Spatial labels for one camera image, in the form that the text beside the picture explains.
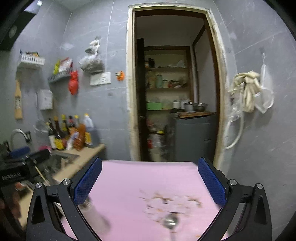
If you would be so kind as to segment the person's left hand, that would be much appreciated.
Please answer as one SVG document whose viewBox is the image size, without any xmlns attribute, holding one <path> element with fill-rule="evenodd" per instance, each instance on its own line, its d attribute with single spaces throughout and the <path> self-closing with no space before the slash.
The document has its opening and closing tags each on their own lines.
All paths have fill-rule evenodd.
<svg viewBox="0 0 296 241">
<path fill-rule="evenodd" d="M 1 187 L 1 209 L 8 208 L 15 220 L 21 215 L 20 196 L 16 184 Z"/>
</svg>

